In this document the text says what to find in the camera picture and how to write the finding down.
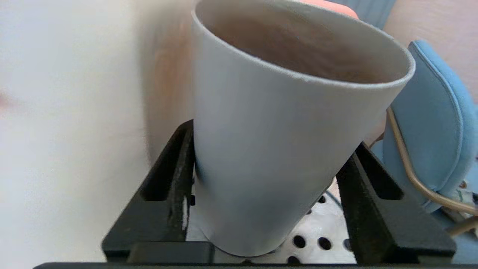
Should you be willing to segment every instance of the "perforated white surface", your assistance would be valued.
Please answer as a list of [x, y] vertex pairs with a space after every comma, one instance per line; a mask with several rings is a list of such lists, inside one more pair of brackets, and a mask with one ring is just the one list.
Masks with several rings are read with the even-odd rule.
[[[355, 257], [349, 251], [344, 240], [348, 239], [347, 226], [342, 212], [342, 208], [334, 202], [328, 195], [324, 194], [325, 202], [321, 199], [311, 209], [310, 214], [305, 215], [296, 225], [292, 232], [287, 236], [284, 243], [273, 253], [266, 255], [245, 258], [230, 255], [216, 248], [215, 263], [356, 263]], [[190, 208], [190, 219], [187, 233], [187, 241], [207, 241], [197, 226], [195, 219], [197, 212], [194, 206]], [[301, 236], [305, 242], [302, 247], [301, 240], [296, 240], [298, 246], [294, 244], [294, 237]], [[319, 238], [322, 239], [322, 247], [319, 244]], [[330, 242], [330, 249], [327, 247], [327, 240]]]

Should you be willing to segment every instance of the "cup rim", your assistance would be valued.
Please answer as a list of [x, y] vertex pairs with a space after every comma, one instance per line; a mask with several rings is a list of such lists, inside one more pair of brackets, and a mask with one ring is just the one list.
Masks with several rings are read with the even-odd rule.
[[412, 54], [410, 53], [410, 51], [405, 48], [402, 44], [400, 44], [394, 37], [392, 37], [391, 35], [387, 34], [386, 32], [384, 32], [383, 30], [381, 29], [378, 29], [376, 28], [375, 26], [371, 25], [371, 24], [368, 24], [366, 22], [363, 22], [362, 20], [357, 20], [357, 19], [354, 19], [350, 16], [347, 16], [345, 14], [342, 14], [342, 13], [338, 13], [338, 12], [334, 12], [334, 11], [331, 11], [331, 10], [328, 10], [328, 9], [325, 9], [323, 7], [320, 7], [320, 6], [316, 6], [316, 5], [313, 5], [313, 4], [309, 4], [309, 3], [304, 3], [304, 2], [300, 2], [300, 1], [297, 1], [297, 0], [281, 0], [281, 2], [287, 2], [287, 4], [291, 4], [291, 5], [295, 5], [295, 6], [308, 6], [308, 7], [312, 7], [312, 8], [316, 8], [316, 9], [320, 9], [322, 10], [322, 12], [328, 12], [328, 13], [331, 13], [332, 15], [336, 16], [336, 17], [341, 17], [342, 19], [345, 19], [345, 20], [349, 20], [350, 22], [352, 23], [358, 23], [360, 24], [362, 27], [365, 27], [365, 28], [368, 28], [369, 31], [375, 31], [377, 32], [378, 34], [381, 34], [384, 38], [387, 38], [389, 41], [391, 41], [395, 46], [397, 46], [400, 51], [405, 55], [405, 57], [407, 58], [407, 63], [408, 63], [408, 66], [407, 66], [407, 73], [399, 78], [399, 79], [395, 79], [395, 80], [392, 80], [392, 81], [388, 81], [388, 82], [380, 82], [380, 83], [357, 83], [357, 82], [348, 82], [348, 81], [341, 81], [341, 80], [333, 80], [333, 79], [329, 79], [329, 78], [322, 78], [322, 77], [318, 77], [318, 76], [313, 76], [313, 75], [309, 75], [309, 74], [305, 74], [305, 73], [302, 73], [302, 72], [299, 72], [299, 71], [295, 71], [295, 70], [292, 70], [292, 69], [288, 69], [288, 68], [285, 68], [285, 67], [281, 67], [279, 65], [276, 65], [274, 63], [271, 63], [271, 62], [268, 62], [268, 61], [265, 61], [265, 60], [262, 60], [254, 55], [251, 55], [247, 52], [244, 52], [242, 50], [240, 50], [239, 48], [236, 48], [235, 46], [229, 44], [228, 42], [226, 42], [225, 40], [222, 40], [221, 38], [219, 38], [218, 36], [216, 36], [215, 34], [213, 34], [202, 22], [201, 20], [199, 19], [199, 17], [197, 16], [197, 13], [196, 13], [196, 10], [197, 10], [197, 7], [200, 3], [204, 2], [204, 1], [207, 1], [207, 0], [199, 0], [194, 9], [192, 10], [191, 14], [192, 14], [192, 17], [193, 17], [193, 22], [201, 29], [201, 31], [206, 34], [208, 37], [212, 38], [213, 40], [215, 40], [216, 42], [218, 42], [221, 46], [224, 46], [225, 48], [229, 49], [231, 52], [243, 57], [244, 59], [248, 60], [248, 61], [251, 61], [253, 62], [254, 64], [257, 64], [257, 65], [260, 65], [260, 66], [263, 66], [265, 68], [268, 68], [268, 69], [271, 69], [277, 73], [280, 73], [282, 75], [286, 75], [286, 76], [293, 76], [294, 78], [296, 79], [301, 79], [301, 80], [304, 80], [304, 81], [308, 81], [308, 82], [318, 82], [318, 83], [321, 83], [321, 84], [326, 84], [326, 85], [330, 85], [330, 86], [336, 86], [336, 87], [344, 87], [344, 88], [349, 88], [349, 89], [360, 89], [360, 90], [382, 90], [382, 89], [386, 89], [386, 88], [392, 88], [392, 87], [395, 87], [397, 85], [401, 85], [401, 84], [405, 84], [407, 83], [414, 75], [415, 73], [415, 69], [416, 69], [416, 65], [415, 65], [415, 59], [413, 58]]

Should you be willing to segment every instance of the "paper cup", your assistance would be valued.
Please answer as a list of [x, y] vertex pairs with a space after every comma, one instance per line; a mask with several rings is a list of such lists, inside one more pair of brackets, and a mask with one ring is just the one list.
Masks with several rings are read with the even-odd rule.
[[262, 255], [330, 185], [415, 62], [377, 28], [295, 1], [203, 0], [193, 20], [201, 229], [226, 252]]

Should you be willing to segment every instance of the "orange object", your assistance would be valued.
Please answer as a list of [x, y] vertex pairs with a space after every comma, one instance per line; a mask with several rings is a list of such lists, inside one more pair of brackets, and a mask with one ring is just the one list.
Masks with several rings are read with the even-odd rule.
[[342, 14], [348, 15], [352, 18], [355, 18], [357, 20], [359, 19], [359, 17], [357, 16], [357, 13], [355, 13], [355, 11], [353, 11], [348, 6], [332, 3], [332, 2], [329, 2], [329, 1], [325, 1], [325, 0], [301, 0], [301, 2], [311, 4], [311, 5], [316, 5], [316, 6], [319, 6], [319, 7], [331, 10], [331, 11], [335, 11], [335, 12], [338, 12], [338, 13], [342, 13]]

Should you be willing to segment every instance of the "blue chair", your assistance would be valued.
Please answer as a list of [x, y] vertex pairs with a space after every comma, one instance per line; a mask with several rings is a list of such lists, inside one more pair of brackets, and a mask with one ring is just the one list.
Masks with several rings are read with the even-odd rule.
[[[415, 174], [429, 189], [446, 197], [450, 197], [464, 179], [469, 189], [478, 192], [478, 115], [471, 96], [458, 76], [425, 41], [411, 42], [409, 50], [417, 64], [416, 73], [391, 108]], [[397, 183], [427, 212], [440, 208], [408, 179], [388, 119], [383, 140], [376, 142], [372, 151]], [[463, 241], [463, 236], [466, 235], [455, 238], [458, 251], [454, 262], [478, 262], [473, 253], [478, 253], [478, 240]]]

